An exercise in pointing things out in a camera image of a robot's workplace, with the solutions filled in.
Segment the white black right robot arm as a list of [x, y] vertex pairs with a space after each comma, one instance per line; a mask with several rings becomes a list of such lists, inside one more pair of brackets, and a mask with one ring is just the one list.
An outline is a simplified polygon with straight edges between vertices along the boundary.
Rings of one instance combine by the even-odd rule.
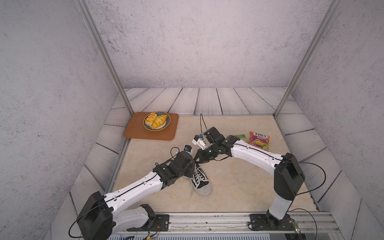
[[294, 155], [273, 154], [236, 136], [224, 137], [215, 127], [196, 135], [192, 143], [200, 148], [195, 155], [195, 160], [200, 164], [213, 161], [219, 155], [226, 155], [227, 158], [245, 160], [271, 174], [274, 177], [275, 196], [267, 217], [276, 221], [285, 219], [305, 181], [305, 175]]

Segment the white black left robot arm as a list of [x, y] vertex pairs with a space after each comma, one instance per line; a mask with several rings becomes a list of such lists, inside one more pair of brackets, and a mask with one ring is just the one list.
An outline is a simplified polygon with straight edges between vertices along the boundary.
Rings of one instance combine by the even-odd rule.
[[90, 195], [75, 221], [81, 237], [85, 240], [106, 240], [122, 230], [151, 231], [156, 219], [153, 209], [148, 204], [132, 210], [129, 207], [169, 187], [183, 176], [191, 178], [195, 169], [191, 150], [190, 146], [186, 146], [173, 158], [156, 164], [146, 176], [120, 190]]

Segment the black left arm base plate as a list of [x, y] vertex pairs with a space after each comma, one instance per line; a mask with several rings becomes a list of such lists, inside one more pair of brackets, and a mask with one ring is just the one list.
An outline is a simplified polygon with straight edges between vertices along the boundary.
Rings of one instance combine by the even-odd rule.
[[169, 230], [170, 215], [159, 214], [154, 219], [149, 219], [150, 223], [141, 228], [130, 228], [127, 232], [167, 232]]

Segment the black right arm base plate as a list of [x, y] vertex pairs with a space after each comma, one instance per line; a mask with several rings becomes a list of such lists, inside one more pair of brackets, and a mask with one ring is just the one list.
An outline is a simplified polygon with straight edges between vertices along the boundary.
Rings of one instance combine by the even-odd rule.
[[270, 213], [250, 214], [249, 229], [251, 231], [296, 231], [291, 216], [285, 214], [282, 220], [276, 219]]

